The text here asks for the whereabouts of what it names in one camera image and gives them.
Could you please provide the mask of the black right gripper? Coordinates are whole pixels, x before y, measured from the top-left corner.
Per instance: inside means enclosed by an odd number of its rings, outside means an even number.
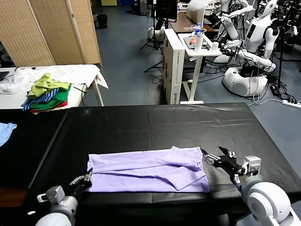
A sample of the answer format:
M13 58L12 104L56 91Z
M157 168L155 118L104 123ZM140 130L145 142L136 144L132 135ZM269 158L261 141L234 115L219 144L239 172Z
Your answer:
M219 146L219 149L226 156L216 156L201 148L204 161L216 168L222 168L229 176L243 175L242 166L236 162L235 152L221 146Z

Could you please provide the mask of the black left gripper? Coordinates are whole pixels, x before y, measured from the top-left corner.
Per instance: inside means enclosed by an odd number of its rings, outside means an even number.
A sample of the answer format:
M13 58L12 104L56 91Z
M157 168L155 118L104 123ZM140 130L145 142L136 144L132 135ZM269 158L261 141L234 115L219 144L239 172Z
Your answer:
M76 177L70 182L69 196L80 200L84 191L91 187L92 172Z

